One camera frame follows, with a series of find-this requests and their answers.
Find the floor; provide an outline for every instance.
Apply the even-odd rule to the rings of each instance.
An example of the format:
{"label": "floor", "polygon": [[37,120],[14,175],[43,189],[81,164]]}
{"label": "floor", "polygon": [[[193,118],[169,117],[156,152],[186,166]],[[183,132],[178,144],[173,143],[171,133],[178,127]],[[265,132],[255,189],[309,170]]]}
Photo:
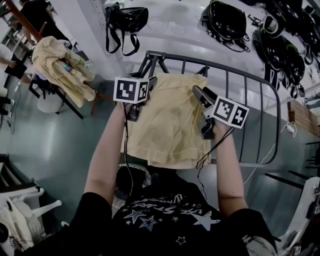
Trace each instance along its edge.
{"label": "floor", "polygon": [[[97,89],[100,84],[99,91],[111,96],[112,82],[102,82],[101,78],[97,77],[91,85]],[[83,120],[65,105],[59,115],[47,114],[38,110],[38,100],[29,92],[26,85],[22,85],[15,93],[16,85],[15,77],[11,77],[6,83],[9,90],[8,97],[14,99],[16,105],[12,109],[12,118],[8,119],[11,128],[5,118],[1,119],[0,154],[9,153],[13,166],[22,177],[26,181],[34,179],[45,189],[45,200],[48,203],[58,199],[63,201],[62,206],[46,214],[45,218],[53,221],[54,224],[60,221],[69,222],[74,216],[84,191],[92,154],[114,105],[110,101],[100,99],[93,116],[90,116],[91,103],[86,102],[79,110],[84,116]],[[247,120],[246,129],[249,135],[244,141],[243,161],[253,161],[257,158],[257,135],[260,131],[260,122],[257,122],[257,113],[254,111],[251,116]],[[275,122],[274,116],[264,114],[259,161],[274,144]],[[281,122],[281,127],[286,124],[284,120]],[[242,132],[237,130],[233,136],[239,155]],[[314,149],[306,146],[306,143],[318,139],[300,129],[293,138],[292,134],[284,129],[280,135],[275,160],[265,168],[257,168],[245,184],[248,205],[261,212],[274,236],[282,235],[287,229],[301,191],[266,177],[264,174],[276,173],[281,177],[302,183],[297,177],[292,177],[288,170],[305,175],[314,174],[313,170],[304,169],[305,159],[314,152]],[[241,167],[243,179],[245,180],[252,171],[251,167]],[[182,178],[200,186],[197,174],[198,171],[195,169],[178,171],[178,175]],[[216,179],[216,166],[205,166],[201,171],[200,180],[204,184],[208,203],[217,208]]]}

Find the black bag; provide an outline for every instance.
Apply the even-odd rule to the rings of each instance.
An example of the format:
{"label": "black bag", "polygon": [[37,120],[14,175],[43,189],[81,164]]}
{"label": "black bag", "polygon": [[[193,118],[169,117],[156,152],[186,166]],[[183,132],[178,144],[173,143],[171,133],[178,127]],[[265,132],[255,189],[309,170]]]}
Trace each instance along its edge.
{"label": "black bag", "polygon": [[[113,6],[105,9],[106,15],[106,50],[108,53],[114,54],[121,46],[121,41],[117,36],[116,29],[121,30],[122,33],[122,53],[124,56],[135,54],[140,47],[139,40],[135,32],[140,31],[148,22],[149,12],[144,7],[124,8],[120,9],[119,3],[116,2]],[[117,46],[114,50],[109,51],[109,30],[112,38]],[[130,32],[131,42],[134,50],[124,54],[125,32]]]}

